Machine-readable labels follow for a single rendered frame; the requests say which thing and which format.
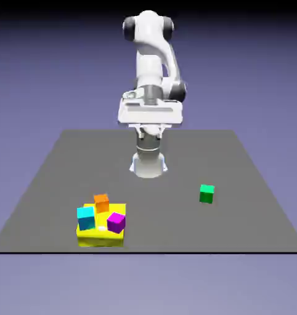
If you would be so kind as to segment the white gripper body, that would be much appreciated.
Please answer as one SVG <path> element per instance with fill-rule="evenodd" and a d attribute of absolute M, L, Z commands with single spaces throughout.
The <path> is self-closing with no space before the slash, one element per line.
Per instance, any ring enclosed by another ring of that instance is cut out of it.
<path fill-rule="evenodd" d="M 158 99 L 156 105 L 145 105 L 142 98 L 120 100 L 118 122 L 121 124 L 179 125 L 182 121 L 181 102 Z"/>

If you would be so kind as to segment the small green cube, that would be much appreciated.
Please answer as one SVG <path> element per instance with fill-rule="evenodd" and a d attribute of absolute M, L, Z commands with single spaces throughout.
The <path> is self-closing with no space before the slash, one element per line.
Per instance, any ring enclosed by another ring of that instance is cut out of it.
<path fill-rule="evenodd" d="M 201 184 L 199 201 L 202 203 L 212 204 L 214 198 L 215 186 Z"/>

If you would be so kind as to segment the small orange cube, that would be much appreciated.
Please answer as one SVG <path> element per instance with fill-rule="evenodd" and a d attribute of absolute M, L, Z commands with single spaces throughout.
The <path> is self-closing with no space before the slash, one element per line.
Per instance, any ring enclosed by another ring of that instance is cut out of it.
<path fill-rule="evenodd" d="M 107 194 L 94 195 L 94 204 L 96 213 L 103 213 L 109 211 L 109 198 Z"/>

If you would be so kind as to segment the small magenta cube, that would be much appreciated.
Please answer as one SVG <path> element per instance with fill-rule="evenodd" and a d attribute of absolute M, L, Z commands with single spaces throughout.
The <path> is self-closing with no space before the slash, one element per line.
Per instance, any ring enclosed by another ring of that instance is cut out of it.
<path fill-rule="evenodd" d="M 120 234 L 126 226 L 126 216 L 120 213 L 113 212 L 107 218 L 107 229 L 113 233 Z"/>

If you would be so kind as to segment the small cyan cube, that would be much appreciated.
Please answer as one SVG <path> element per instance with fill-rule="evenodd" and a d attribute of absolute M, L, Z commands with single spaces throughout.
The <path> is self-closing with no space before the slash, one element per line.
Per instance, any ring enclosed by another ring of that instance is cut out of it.
<path fill-rule="evenodd" d="M 80 231 L 96 227 L 94 206 L 77 208 L 76 216 Z"/>

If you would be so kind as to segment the large yellow box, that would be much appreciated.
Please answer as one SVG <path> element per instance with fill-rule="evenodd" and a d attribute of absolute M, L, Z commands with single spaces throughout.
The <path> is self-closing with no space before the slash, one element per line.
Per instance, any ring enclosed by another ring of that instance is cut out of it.
<path fill-rule="evenodd" d="M 107 229 L 107 218 L 113 213 L 126 216 L 126 204 L 109 203 L 109 211 L 95 214 L 96 227 L 80 231 L 78 224 L 76 236 L 78 245 L 81 247 L 122 247 L 124 241 L 124 230 L 120 234 L 113 233 Z"/>

